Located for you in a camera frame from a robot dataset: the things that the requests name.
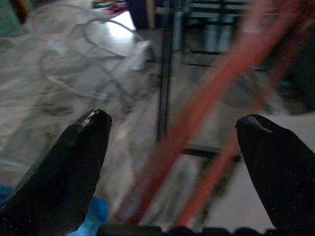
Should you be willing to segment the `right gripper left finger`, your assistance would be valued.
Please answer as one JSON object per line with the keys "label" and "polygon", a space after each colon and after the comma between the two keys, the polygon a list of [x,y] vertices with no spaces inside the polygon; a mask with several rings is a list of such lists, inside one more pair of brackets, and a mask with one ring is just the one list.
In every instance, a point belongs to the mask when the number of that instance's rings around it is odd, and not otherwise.
{"label": "right gripper left finger", "polygon": [[112,118],[99,108],[68,126],[0,206],[3,236],[66,236],[84,222],[106,155]]}

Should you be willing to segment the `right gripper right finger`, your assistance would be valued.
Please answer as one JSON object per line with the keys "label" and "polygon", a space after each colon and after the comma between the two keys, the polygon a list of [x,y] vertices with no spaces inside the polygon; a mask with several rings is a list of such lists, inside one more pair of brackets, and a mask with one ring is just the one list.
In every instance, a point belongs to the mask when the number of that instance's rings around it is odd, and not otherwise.
{"label": "right gripper right finger", "polygon": [[282,236],[315,234],[315,154],[291,130],[260,115],[235,125],[254,188]]}

